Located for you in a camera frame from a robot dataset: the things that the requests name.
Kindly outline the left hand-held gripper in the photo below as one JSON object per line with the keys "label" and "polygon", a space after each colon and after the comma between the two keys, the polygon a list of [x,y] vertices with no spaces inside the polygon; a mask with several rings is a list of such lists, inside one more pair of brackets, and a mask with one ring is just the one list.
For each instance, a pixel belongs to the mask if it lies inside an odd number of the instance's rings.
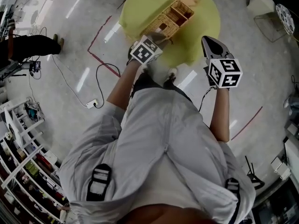
{"label": "left hand-held gripper", "polygon": [[169,39],[161,33],[152,32],[143,35],[129,49],[129,60],[136,60],[140,64],[149,64],[162,55]]}

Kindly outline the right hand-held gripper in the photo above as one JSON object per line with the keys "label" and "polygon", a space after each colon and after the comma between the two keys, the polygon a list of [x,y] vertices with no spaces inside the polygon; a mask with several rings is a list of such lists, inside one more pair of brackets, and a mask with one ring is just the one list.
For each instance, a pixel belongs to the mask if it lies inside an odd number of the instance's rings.
{"label": "right hand-held gripper", "polygon": [[207,66],[204,68],[210,86],[218,88],[237,87],[243,75],[238,59],[219,40],[203,36],[201,39]]}

